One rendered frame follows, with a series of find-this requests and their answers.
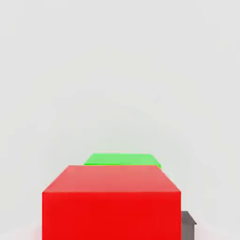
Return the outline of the small red cube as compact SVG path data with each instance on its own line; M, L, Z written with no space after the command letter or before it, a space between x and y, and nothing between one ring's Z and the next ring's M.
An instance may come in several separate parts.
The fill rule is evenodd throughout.
M181 240L181 192L157 166L69 166L42 193L42 240Z

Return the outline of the small green cube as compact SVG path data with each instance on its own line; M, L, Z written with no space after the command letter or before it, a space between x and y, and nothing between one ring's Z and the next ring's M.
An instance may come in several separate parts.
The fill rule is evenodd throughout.
M156 165L161 164L151 154L94 153L84 165Z

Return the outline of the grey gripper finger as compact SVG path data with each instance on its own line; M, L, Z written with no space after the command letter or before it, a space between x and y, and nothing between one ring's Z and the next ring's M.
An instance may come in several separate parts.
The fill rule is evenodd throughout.
M188 211L181 212L181 240L195 240L195 225L197 223Z

